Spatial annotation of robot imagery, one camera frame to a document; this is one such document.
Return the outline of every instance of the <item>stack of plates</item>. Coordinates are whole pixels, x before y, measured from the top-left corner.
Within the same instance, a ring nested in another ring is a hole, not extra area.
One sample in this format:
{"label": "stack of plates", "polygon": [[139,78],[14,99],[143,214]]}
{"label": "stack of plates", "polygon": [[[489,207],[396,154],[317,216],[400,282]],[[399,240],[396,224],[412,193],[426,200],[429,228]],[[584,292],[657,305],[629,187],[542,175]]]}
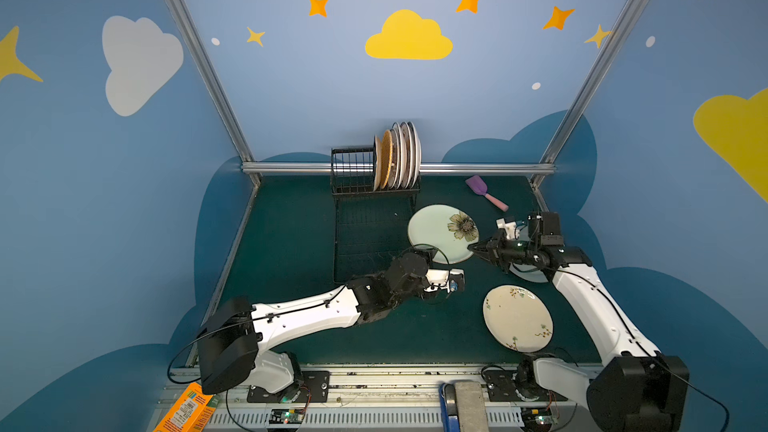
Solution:
{"label": "stack of plates", "polygon": [[395,122],[382,139],[374,137],[374,142],[373,190],[413,187],[422,164],[422,143],[413,123]]}

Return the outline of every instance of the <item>pink spatula handle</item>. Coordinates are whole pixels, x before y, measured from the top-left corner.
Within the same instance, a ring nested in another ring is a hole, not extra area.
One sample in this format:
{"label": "pink spatula handle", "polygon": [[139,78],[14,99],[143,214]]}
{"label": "pink spatula handle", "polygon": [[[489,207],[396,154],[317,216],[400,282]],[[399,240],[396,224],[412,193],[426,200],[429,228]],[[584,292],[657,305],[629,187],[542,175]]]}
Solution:
{"label": "pink spatula handle", "polygon": [[491,194],[485,194],[485,198],[490,200],[494,206],[499,207],[502,210],[502,212],[506,212],[507,209],[509,208],[508,205],[504,204],[504,202],[500,201],[499,199],[492,196]]}

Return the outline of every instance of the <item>white cloud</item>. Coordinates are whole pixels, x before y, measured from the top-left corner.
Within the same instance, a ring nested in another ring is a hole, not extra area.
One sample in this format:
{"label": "white cloud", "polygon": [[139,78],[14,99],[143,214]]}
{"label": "white cloud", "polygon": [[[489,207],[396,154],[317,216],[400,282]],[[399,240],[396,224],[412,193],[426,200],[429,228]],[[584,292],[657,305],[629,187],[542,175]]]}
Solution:
{"label": "white cloud", "polygon": [[101,45],[112,72],[107,101],[121,116],[136,113],[184,62],[181,42],[142,17],[136,22],[112,16],[104,23]]}

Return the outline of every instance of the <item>black wire dish rack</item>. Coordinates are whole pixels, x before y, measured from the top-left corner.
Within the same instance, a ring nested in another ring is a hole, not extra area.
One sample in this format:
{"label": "black wire dish rack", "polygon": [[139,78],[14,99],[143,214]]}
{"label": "black wire dish rack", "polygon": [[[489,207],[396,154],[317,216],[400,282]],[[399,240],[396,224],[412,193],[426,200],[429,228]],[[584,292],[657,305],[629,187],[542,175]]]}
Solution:
{"label": "black wire dish rack", "polygon": [[336,205],[333,281],[386,270],[410,247],[408,221],[416,211],[421,177],[409,188],[373,190],[373,147],[331,150],[331,193]]}

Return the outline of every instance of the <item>orange box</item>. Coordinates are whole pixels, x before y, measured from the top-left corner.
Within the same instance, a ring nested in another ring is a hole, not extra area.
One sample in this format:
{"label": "orange box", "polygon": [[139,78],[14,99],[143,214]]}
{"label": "orange box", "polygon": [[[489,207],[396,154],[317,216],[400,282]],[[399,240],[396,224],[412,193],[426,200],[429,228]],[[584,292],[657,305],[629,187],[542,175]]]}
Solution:
{"label": "orange box", "polygon": [[191,432],[202,430],[214,415],[219,404],[218,395],[203,394],[203,388],[197,382],[187,386],[187,389],[176,400],[176,404],[160,421],[154,432]]}

